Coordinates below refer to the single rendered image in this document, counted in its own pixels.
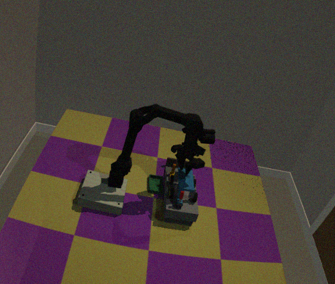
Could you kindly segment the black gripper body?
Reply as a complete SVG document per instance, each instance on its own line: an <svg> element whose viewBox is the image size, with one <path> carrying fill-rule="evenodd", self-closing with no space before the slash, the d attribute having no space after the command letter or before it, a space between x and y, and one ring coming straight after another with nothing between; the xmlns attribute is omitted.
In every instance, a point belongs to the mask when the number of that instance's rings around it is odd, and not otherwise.
<svg viewBox="0 0 335 284"><path fill-rule="evenodd" d="M173 145L171 147L171 151L173 153L177 152L177 155L179 157L184 156L189 160L189 164L193 169L199 169L204 168L205 163L200 158L194 158L197 154L195 153L196 148L198 148L198 145L190 145L186 143L185 141L182 143L182 145Z"/></svg>

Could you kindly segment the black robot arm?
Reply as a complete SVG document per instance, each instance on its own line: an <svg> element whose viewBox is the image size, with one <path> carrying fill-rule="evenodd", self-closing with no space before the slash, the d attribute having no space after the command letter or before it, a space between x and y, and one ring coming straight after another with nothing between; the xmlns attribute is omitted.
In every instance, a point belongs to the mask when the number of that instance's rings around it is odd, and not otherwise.
<svg viewBox="0 0 335 284"><path fill-rule="evenodd" d="M144 114L146 115L143 116ZM132 168L132 159L130 156L137 134L144 124L149 123L156 117L184 125L185 128L183 128L182 131L186 133L185 142L190 145L198 145L198 140L205 144L215 143L215 130L203 129L203 123L198 114L181 113L157 104L134 109L130 113L129 130L122 153L118 159L111 164L108 187L121 188L123 177L127 175Z"/></svg>

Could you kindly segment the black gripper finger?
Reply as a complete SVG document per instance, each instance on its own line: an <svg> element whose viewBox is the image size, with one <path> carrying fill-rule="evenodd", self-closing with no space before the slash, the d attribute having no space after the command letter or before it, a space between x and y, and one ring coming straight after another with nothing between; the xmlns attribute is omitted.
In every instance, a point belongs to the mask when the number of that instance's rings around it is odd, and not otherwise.
<svg viewBox="0 0 335 284"><path fill-rule="evenodd" d="M177 157L177 161L178 161L180 170L183 170L183 167L184 167L184 164L185 164L186 157L184 157L184 156L179 157L178 155L175 155L175 156Z"/></svg>
<svg viewBox="0 0 335 284"><path fill-rule="evenodd" d="M190 164L185 163L185 173L186 173L186 175L188 175L191 170L192 170L192 167L190 166Z"/></svg>

